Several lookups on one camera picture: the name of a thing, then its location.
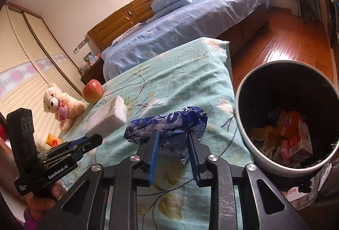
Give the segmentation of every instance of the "finger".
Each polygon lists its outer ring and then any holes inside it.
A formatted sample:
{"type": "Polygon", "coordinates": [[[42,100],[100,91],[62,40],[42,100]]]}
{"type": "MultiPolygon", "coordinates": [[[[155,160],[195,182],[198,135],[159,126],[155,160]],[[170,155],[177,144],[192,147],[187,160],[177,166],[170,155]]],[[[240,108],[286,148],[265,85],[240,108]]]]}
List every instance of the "finger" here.
{"type": "Polygon", "coordinates": [[[46,213],[43,211],[31,211],[31,215],[37,222],[40,222],[46,213]]]}
{"type": "Polygon", "coordinates": [[[29,196],[27,205],[31,211],[44,211],[52,209],[55,201],[46,197],[29,196]]]}
{"type": "Polygon", "coordinates": [[[58,181],[52,187],[52,195],[56,199],[60,199],[66,193],[66,189],[62,186],[62,184],[58,181]]]}

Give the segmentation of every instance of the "metal screw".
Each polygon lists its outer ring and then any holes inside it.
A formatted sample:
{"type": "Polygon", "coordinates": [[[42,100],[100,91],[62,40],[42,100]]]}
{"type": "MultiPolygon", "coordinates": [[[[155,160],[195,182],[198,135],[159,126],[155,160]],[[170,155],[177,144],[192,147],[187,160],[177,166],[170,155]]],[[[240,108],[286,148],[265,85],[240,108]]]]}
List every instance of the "metal screw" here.
{"type": "Polygon", "coordinates": [[[99,164],[95,164],[91,169],[93,172],[99,172],[101,170],[101,166],[99,164]]]}
{"type": "Polygon", "coordinates": [[[219,159],[219,157],[215,154],[211,154],[207,158],[208,158],[209,161],[212,161],[212,162],[215,162],[219,159]]]}
{"type": "Polygon", "coordinates": [[[137,162],[140,160],[140,156],[139,155],[132,155],[130,158],[129,158],[132,162],[137,162]]]}
{"type": "Polygon", "coordinates": [[[254,164],[247,164],[247,169],[251,172],[255,171],[257,169],[257,166],[255,166],[254,164]]]}

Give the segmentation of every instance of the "wooden headboard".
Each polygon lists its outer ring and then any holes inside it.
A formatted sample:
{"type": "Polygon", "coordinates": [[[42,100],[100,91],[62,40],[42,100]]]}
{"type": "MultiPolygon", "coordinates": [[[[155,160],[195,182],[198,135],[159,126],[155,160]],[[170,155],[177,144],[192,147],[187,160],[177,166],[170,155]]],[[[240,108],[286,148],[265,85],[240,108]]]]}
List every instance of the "wooden headboard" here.
{"type": "Polygon", "coordinates": [[[154,15],[151,5],[154,0],[134,0],[87,32],[100,51],[109,47],[113,40],[139,22],[154,15]]]}

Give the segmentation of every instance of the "apple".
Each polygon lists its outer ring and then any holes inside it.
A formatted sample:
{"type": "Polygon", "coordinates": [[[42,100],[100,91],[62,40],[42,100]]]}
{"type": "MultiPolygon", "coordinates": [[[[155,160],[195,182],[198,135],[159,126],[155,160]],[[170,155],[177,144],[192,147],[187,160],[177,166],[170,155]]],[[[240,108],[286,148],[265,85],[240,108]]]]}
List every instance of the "apple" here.
{"type": "Polygon", "coordinates": [[[102,85],[98,80],[91,80],[82,90],[82,97],[90,104],[96,104],[103,95],[102,85]]]}

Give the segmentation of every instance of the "green floral tablecloth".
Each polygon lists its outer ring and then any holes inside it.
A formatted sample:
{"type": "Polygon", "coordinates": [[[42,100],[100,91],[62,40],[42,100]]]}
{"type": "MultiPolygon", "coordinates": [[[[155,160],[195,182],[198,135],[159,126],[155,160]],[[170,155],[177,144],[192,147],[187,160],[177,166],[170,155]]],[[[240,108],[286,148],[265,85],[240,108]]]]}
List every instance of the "green floral tablecloth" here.
{"type": "MultiPolygon", "coordinates": [[[[91,115],[117,95],[128,107],[128,122],[198,106],[208,114],[202,143],[229,163],[244,166],[252,159],[233,117],[231,75],[228,42],[200,38],[186,43],[107,82],[102,99],[87,107],[64,140],[82,137],[91,115]]],[[[123,138],[128,122],[108,136],[95,156],[84,156],[79,167],[63,178],[65,186],[70,187],[91,164],[110,166],[136,153],[138,145],[123,138]]],[[[181,164],[160,156],[153,185],[138,188],[139,229],[208,229],[209,214],[210,188],[196,186],[189,161],[181,164]]]]}

